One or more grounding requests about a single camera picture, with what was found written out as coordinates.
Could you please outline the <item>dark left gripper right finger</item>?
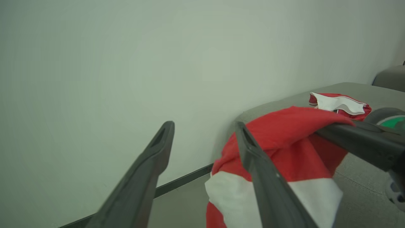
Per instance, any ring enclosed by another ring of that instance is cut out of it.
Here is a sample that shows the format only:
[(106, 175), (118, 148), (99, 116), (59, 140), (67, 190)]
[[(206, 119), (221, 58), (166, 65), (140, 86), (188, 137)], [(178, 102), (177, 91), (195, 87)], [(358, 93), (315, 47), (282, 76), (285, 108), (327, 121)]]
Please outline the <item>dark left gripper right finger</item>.
[(235, 123), (243, 167), (252, 178), (263, 228), (317, 228), (269, 156), (243, 122)]

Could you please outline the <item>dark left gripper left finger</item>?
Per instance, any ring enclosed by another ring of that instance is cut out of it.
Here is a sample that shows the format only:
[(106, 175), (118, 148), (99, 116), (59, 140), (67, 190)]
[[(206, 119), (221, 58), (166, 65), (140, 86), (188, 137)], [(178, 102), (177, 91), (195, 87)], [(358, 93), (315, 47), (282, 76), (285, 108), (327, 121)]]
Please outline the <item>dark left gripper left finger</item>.
[(158, 177), (168, 166), (174, 134), (174, 122), (164, 122), (91, 218), (88, 228), (147, 227)]

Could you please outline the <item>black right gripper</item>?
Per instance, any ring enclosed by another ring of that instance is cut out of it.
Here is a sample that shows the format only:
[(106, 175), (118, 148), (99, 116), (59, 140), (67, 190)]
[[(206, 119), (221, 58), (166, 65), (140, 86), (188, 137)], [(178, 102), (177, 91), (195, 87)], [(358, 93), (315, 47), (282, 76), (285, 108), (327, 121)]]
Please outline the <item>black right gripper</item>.
[(372, 111), (367, 123), (334, 123), (316, 133), (385, 172), (404, 173), (405, 112), (398, 108)]

